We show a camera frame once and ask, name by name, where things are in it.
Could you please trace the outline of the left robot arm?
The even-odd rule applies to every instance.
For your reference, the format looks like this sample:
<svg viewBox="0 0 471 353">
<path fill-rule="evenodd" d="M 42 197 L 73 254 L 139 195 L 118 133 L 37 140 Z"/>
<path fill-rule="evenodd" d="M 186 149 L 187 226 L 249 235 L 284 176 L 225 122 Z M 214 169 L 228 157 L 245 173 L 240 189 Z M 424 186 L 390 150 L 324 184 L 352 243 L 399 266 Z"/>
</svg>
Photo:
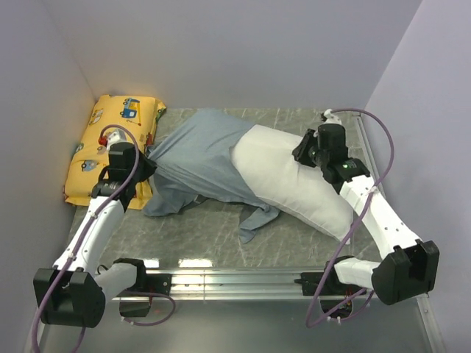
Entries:
<svg viewBox="0 0 471 353">
<path fill-rule="evenodd" d="M 78 231 L 54 265 L 38 269 L 34 276 L 39 318 L 44 324 L 94 328 L 111 299 L 125 290 L 139 296 L 148 287 L 143 260 L 118 259 L 103 274 L 94 273 L 135 195 L 135 186 L 156 169 L 132 143 L 111 143 L 109 147 L 109 164 L 93 187 Z"/>
</svg>

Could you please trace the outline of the white pillow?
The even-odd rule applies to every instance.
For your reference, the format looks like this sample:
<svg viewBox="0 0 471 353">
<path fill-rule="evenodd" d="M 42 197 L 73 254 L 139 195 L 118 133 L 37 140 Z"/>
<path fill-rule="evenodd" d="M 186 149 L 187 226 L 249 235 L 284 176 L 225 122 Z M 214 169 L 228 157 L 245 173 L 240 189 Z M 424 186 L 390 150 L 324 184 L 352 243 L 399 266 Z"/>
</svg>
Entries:
<svg viewBox="0 0 471 353">
<path fill-rule="evenodd" d="M 291 153 L 301 140 L 299 135 L 255 125 L 231 148 L 230 158 L 260 200 L 342 241 L 353 210 L 319 168 L 294 160 Z"/>
</svg>

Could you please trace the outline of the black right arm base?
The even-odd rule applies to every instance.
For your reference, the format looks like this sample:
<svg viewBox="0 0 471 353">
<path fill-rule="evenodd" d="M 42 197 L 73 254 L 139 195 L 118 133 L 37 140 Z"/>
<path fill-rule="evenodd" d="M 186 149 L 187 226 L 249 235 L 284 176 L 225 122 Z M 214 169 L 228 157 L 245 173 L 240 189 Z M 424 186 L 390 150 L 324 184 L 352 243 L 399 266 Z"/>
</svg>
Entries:
<svg viewBox="0 0 471 353">
<path fill-rule="evenodd" d="M 301 285 L 303 296 L 313 296 L 322 276 L 323 273 L 320 271 L 302 272 L 300 277 L 294 280 L 294 283 Z M 335 274 L 329 274 L 320 291 L 322 299 L 319 300 L 319 303 L 322 312 L 327 313 L 345 298 L 359 292 L 360 289 L 361 288 L 357 285 L 342 284 Z M 332 312 L 329 317 L 334 319 L 345 319 L 349 318 L 352 314 L 353 301 L 350 300 L 340 306 L 336 311 Z"/>
</svg>

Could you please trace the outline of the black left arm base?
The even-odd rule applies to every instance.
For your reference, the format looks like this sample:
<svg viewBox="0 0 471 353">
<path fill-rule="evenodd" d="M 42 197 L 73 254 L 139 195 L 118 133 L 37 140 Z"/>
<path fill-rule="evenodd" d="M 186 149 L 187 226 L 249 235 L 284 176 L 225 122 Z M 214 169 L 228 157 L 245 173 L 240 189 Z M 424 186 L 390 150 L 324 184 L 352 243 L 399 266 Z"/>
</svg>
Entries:
<svg viewBox="0 0 471 353">
<path fill-rule="evenodd" d="M 118 297 L 120 316 L 127 321 L 145 318 L 157 299 L 165 299 L 171 305 L 171 311 L 166 316 L 170 318 L 176 310 L 176 302 L 170 297 L 171 284 L 171 274 L 148 274 L 142 286 L 127 289 Z"/>
</svg>

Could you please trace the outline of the blue pillowcase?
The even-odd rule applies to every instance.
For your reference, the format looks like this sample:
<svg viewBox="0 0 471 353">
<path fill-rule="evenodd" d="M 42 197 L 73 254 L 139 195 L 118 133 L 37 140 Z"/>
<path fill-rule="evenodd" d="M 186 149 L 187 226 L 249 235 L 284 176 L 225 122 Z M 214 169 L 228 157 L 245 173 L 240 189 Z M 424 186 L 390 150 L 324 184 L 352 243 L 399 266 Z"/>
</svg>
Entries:
<svg viewBox="0 0 471 353">
<path fill-rule="evenodd" d="M 144 214 L 178 214 L 202 199 L 243 204 L 239 237 L 242 243 L 250 242 L 280 214 L 252 192 L 231 161 L 232 148 L 253 126 L 220 110 L 197 110 L 152 147 L 148 158 L 157 168 L 150 179 L 152 198 L 144 206 Z"/>
</svg>

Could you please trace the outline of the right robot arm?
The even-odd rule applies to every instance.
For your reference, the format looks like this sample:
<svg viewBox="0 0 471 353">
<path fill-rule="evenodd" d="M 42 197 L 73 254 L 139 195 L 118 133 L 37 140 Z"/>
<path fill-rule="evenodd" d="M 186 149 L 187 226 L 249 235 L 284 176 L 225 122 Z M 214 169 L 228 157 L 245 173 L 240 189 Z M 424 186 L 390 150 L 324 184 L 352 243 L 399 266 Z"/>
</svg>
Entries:
<svg viewBox="0 0 471 353">
<path fill-rule="evenodd" d="M 365 164 L 349 156 L 345 128 L 323 124 L 308 129 L 293 150 L 301 165 L 319 168 L 325 181 L 357 214 L 372 236 L 381 261 L 335 256 L 325 266 L 315 294 L 339 294 L 349 286 L 372 290 L 386 305 L 430 293 L 436 282 L 439 248 L 409 229 L 378 190 Z"/>
</svg>

